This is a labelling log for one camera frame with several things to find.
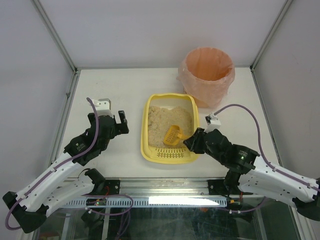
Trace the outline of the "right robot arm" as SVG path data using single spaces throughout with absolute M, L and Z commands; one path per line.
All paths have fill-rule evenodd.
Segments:
M 280 201 L 314 221 L 320 220 L 320 181 L 265 161 L 262 154 L 231 143 L 217 129 L 198 128 L 184 145 L 193 153 L 206 154 L 228 169 L 224 186 L 228 191 L 261 195 Z

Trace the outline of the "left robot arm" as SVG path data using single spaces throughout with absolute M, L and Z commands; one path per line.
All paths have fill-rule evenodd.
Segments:
M 9 212 L 5 226 L 11 231 L 28 234 L 37 230 L 58 208 L 76 197 L 101 195 L 105 178 L 90 168 L 74 183 L 60 186 L 72 173 L 97 158 L 116 136 L 129 133 L 123 110 L 118 111 L 120 122 L 109 111 L 105 115 L 89 113 L 90 128 L 73 138 L 59 158 L 24 189 L 7 192 L 3 197 Z

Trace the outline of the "yellow litter scoop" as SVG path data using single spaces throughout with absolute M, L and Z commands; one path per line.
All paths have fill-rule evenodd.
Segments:
M 190 135 L 185 135 L 178 125 L 171 125 L 164 136 L 163 143 L 169 146 L 176 146 L 180 141 L 184 141 L 190 137 Z

